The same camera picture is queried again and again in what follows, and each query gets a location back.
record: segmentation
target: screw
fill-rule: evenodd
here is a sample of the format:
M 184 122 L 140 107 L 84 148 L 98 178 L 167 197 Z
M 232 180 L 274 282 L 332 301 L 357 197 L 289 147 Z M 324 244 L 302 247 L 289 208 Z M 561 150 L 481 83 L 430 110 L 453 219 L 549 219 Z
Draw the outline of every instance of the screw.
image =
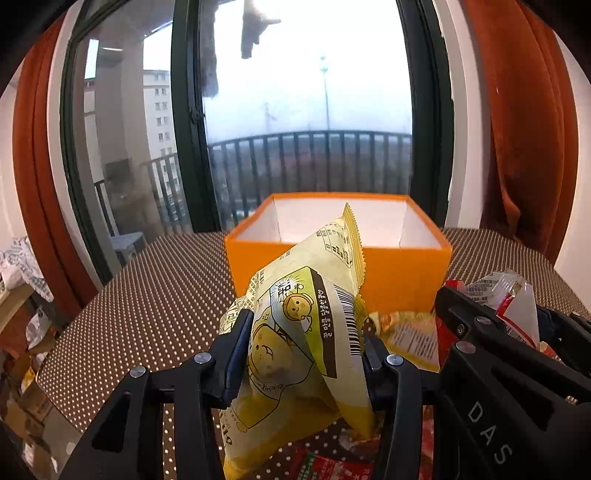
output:
M 386 361 L 395 367 L 399 367 L 404 362 L 404 358 L 400 355 L 388 355 Z
M 456 348 L 462 353 L 470 354 L 476 352 L 476 347 L 474 344 L 465 340 L 460 340 L 458 343 L 456 343 Z
M 198 364 L 206 364 L 212 359 L 212 354 L 209 352 L 199 352 L 197 355 L 193 357 Z
M 129 370 L 129 374 L 134 378 L 139 378 L 144 373 L 146 373 L 146 367 L 143 367 L 142 365 L 138 365 L 137 367 L 133 367 L 131 370 Z
M 492 324 L 492 320 L 488 319 L 486 317 L 476 317 L 476 321 L 480 322 L 483 325 L 491 325 Z

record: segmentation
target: open box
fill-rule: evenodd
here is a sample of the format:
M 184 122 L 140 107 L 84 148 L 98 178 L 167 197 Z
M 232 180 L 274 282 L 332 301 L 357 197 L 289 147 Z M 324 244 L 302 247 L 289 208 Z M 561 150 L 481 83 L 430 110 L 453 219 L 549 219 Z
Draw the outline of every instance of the open box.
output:
M 452 256 L 439 228 L 404 195 L 283 193 L 268 197 L 226 237 L 236 295 L 251 277 L 351 205 L 365 257 L 361 288 L 370 312 L 433 308 Z

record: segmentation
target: dotted tablecloth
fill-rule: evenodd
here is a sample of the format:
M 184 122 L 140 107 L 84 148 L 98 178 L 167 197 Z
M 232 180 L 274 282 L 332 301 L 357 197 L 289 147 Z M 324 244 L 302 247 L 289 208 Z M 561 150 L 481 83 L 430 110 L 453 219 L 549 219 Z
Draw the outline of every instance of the dotted tablecloth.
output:
M 493 231 L 444 229 L 444 234 L 454 247 L 449 278 L 470 283 L 510 268 L 533 284 L 538 304 L 589 315 L 541 254 Z M 37 381 L 68 421 L 84 432 L 131 367 L 176 367 L 207 350 L 218 333 L 218 319 L 234 298 L 222 233 L 160 237 L 84 308 L 48 354 Z M 217 413 L 213 419 L 222 445 Z M 283 446 L 250 478 L 285 478 L 297 445 L 355 461 L 357 457 L 339 443 L 346 429 L 337 421 L 308 439 Z M 176 478 L 173 430 L 174 410 L 167 405 L 165 479 Z

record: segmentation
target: white wall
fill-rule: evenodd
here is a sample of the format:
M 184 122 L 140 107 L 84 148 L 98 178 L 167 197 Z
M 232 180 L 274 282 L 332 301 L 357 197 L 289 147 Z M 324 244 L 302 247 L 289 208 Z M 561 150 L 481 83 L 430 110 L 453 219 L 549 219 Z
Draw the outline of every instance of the white wall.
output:
M 21 68 L 22 65 L 0 98 L 0 250 L 10 245 L 13 237 L 27 234 L 12 166 L 12 117 Z
M 449 58 L 454 154 L 446 226 L 478 228 L 490 160 L 491 115 L 476 41 L 459 0 L 434 0 Z
M 569 284 L 588 310 L 591 310 L 591 85 L 583 70 L 560 38 L 573 87 L 579 127 L 579 165 L 573 210 L 562 248 L 554 268 Z

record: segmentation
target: plastic wrapper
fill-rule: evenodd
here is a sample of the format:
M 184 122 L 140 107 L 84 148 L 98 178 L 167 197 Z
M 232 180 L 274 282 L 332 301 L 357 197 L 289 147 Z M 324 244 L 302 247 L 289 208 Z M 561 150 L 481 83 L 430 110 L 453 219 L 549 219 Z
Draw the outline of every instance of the plastic wrapper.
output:
M 536 350 L 540 348 L 534 287 L 522 276 L 511 270 L 493 272 L 466 286 L 466 295 L 492 308 L 505 322 L 507 334 Z
M 259 270 L 222 316 L 226 333 L 241 308 L 255 313 L 240 392 L 220 412 L 228 480 L 341 416 L 372 435 L 361 360 L 364 275 L 359 231 L 346 205 L 341 218 Z
M 289 480 L 369 480 L 371 463 L 331 460 L 298 448 L 291 465 Z
M 371 313 L 376 335 L 390 353 L 397 353 L 417 367 L 439 372 L 437 359 L 437 329 L 431 313 L 392 312 Z
M 39 307 L 25 330 L 29 349 L 37 346 L 43 340 L 49 327 L 51 327 L 51 320 L 43 311 L 43 308 Z

